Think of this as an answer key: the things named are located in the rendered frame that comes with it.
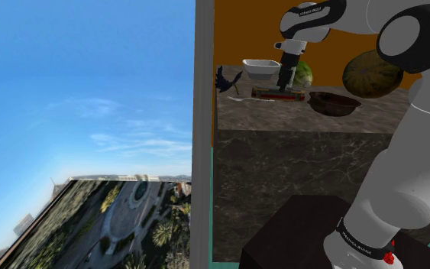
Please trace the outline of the green cabbage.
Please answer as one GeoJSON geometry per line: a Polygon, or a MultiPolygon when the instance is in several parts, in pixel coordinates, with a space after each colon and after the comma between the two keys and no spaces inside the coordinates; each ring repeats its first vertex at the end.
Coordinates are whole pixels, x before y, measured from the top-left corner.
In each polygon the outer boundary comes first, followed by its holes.
{"type": "Polygon", "coordinates": [[[312,85],[313,74],[309,65],[304,61],[299,61],[293,77],[293,85],[309,88],[312,85]]]}

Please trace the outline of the white rectangular bowl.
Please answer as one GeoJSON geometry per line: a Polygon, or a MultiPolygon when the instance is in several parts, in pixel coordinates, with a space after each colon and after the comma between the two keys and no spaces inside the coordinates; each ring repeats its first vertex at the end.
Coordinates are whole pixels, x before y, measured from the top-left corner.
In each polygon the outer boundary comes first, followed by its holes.
{"type": "Polygon", "coordinates": [[[280,64],[275,60],[242,60],[248,77],[255,80],[270,80],[280,70],[280,64]]]}

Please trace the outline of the dark brown bowl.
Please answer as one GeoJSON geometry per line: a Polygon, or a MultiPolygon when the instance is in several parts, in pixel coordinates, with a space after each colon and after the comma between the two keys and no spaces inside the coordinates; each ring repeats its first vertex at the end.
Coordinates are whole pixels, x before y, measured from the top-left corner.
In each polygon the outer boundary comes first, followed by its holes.
{"type": "Polygon", "coordinates": [[[314,91],[310,92],[309,96],[308,104],[315,112],[331,117],[350,115],[362,106],[356,99],[331,92],[314,91]]]}

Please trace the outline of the large green melon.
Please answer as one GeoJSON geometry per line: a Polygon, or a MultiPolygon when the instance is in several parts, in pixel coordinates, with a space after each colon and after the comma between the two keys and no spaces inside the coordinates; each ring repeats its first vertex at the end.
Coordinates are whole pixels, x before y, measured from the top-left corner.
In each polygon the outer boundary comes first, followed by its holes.
{"type": "Polygon", "coordinates": [[[342,82],[345,89],[363,99],[377,99],[397,89],[404,71],[383,60],[376,50],[369,50],[353,58],[344,68],[342,82]]]}

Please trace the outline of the dark marble counter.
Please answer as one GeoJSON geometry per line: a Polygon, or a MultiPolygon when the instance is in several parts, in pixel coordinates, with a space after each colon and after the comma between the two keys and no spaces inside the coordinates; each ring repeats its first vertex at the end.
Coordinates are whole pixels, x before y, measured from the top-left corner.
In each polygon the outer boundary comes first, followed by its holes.
{"type": "Polygon", "coordinates": [[[408,106],[396,89],[365,99],[345,117],[307,102],[251,98],[242,66],[224,66],[236,86],[217,95],[213,243],[217,262],[236,262],[242,247],[293,195],[333,195],[352,202],[373,159],[389,144],[408,106]]]}

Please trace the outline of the dark robot stand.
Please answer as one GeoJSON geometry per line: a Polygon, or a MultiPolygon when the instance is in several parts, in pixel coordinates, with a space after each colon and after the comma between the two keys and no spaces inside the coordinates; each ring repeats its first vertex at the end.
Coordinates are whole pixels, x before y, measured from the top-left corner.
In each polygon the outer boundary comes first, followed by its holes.
{"type": "MultiPolygon", "coordinates": [[[[337,196],[291,196],[242,248],[239,269],[331,269],[323,240],[350,206],[337,196]]],[[[394,239],[404,269],[430,269],[429,247],[403,232],[394,239]]]]}

